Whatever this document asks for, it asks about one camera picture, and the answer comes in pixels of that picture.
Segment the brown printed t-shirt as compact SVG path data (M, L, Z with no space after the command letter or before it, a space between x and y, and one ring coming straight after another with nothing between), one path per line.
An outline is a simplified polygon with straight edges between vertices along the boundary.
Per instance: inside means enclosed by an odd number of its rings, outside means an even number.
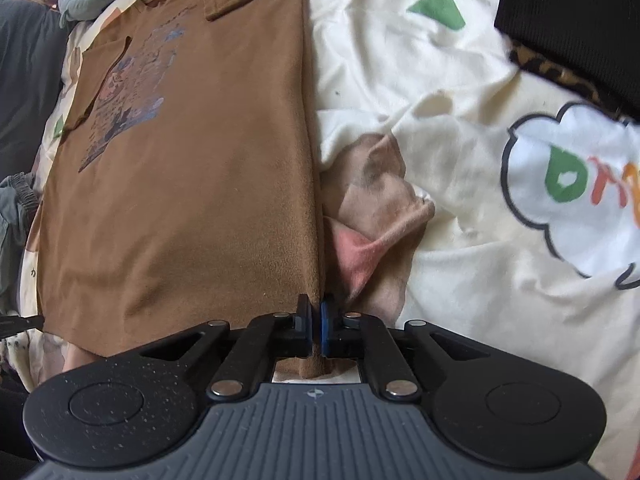
M44 330L112 356L321 292L307 0L138 0L84 53L39 211Z

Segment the cream patterned bed sheet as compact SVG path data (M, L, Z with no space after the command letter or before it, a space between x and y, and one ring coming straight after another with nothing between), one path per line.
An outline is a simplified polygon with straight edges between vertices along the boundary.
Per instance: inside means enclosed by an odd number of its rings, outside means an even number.
M136 1L70 35L42 196L82 57ZM422 316L588 382L608 411L591 463L625 478L639 445L639 125L519 70L498 3L307 0L320 295L391 326ZM39 211L25 314L41 311ZM3 349L32 389L72 347L30 332Z

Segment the grey crumpled garment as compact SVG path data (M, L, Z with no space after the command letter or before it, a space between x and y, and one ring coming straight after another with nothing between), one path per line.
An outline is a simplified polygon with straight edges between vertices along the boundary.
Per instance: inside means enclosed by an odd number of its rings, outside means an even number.
M40 195L34 189L32 172L7 176L1 181L1 314L17 310L16 288L22 252L36 211Z

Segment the dark grey pillow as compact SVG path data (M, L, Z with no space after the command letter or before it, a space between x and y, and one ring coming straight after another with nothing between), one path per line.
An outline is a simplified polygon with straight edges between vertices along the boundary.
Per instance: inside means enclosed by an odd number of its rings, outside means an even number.
M32 0L1 0L2 177L32 169L62 89L70 26Z

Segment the black garment on right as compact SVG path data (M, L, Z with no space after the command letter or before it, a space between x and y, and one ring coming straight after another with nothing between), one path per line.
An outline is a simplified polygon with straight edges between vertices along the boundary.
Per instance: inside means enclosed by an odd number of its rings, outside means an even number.
M639 118L639 0L499 0L495 28L522 70Z

